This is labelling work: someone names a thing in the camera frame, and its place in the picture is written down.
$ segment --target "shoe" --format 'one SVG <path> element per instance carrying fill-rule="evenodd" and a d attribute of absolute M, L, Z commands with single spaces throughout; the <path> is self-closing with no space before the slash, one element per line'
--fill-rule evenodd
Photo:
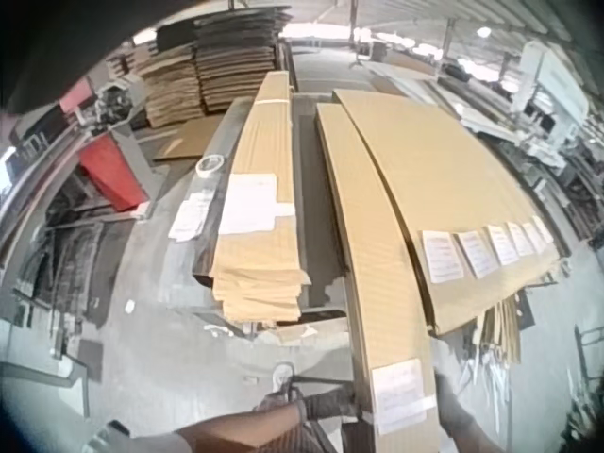
<path fill-rule="evenodd" d="M 273 393 L 289 393 L 294 377 L 294 366 L 289 362 L 278 363 L 273 370 Z"/>

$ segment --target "warehouse ceiling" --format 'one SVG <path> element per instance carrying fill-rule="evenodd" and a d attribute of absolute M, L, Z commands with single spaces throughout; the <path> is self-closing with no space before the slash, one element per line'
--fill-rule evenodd
<path fill-rule="evenodd" d="M 293 22 L 349 25 L 351 0 L 240 0 L 244 6 L 291 5 Z M 595 110 L 604 110 L 604 52 L 598 24 L 585 2 L 567 0 L 358 0 L 357 26 L 396 33 L 442 46 L 448 19 L 454 19 L 449 56 L 471 59 L 496 71 L 507 52 L 517 60 L 531 40 L 547 43 L 565 61 Z M 227 0 L 205 2 L 199 13 L 227 7 Z M 488 38 L 477 30 L 491 28 Z M 518 78 L 514 64 L 509 77 Z"/>

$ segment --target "white machine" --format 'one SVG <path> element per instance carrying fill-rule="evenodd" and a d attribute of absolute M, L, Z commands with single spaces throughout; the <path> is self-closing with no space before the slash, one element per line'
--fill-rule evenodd
<path fill-rule="evenodd" d="M 589 112 L 589 101 L 578 82 L 553 50 L 537 41 L 527 42 L 520 58 L 520 89 L 512 101 L 511 113 L 521 114 L 537 90 L 545 92 L 554 106 L 556 124 L 541 140 L 528 140 L 528 153 L 544 163 L 562 168 L 560 151 L 574 140 Z"/>

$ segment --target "gray glove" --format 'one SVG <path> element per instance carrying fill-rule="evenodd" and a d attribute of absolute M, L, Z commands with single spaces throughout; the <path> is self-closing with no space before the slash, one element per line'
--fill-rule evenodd
<path fill-rule="evenodd" d="M 330 417 L 354 417 L 359 413 L 352 384 L 345 384 L 325 394 L 307 396 L 297 403 L 303 422 Z"/>
<path fill-rule="evenodd" d="M 435 377 L 438 416 L 446 434 L 453 437 L 472 425 L 474 417 L 461 406 L 447 378 L 439 373 L 436 373 Z"/>

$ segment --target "cardboard pile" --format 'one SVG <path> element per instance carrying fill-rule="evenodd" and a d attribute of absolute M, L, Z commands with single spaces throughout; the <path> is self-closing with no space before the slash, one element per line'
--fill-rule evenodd
<path fill-rule="evenodd" d="M 140 65 L 136 72 L 146 83 L 145 108 L 152 127 L 203 116 L 190 45 L 157 54 Z"/>
<path fill-rule="evenodd" d="M 255 95 L 266 73 L 276 69 L 277 37 L 291 19 L 287 8 L 236 9 L 194 20 L 195 64 L 209 112 Z"/>
<path fill-rule="evenodd" d="M 529 197 L 458 121 L 401 96 L 335 97 L 380 173 L 437 332 L 550 270 L 558 253 Z"/>
<path fill-rule="evenodd" d="M 310 284 L 295 226 L 289 75 L 268 73 L 233 160 L 210 276 L 231 322 L 295 321 Z"/>
<path fill-rule="evenodd" d="M 319 104 L 318 119 L 350 269 L 346 298 L 356 396 L 373 418 L 354 427 L 349 451 L 435 453 L 438 415 L 428 331 L 405 239 L 343 107 Z"/>
<path fill-rule="evenodd" d="M 185 123 L 153 160 L 201 159 L 223 115 L 196 118 Z"/>

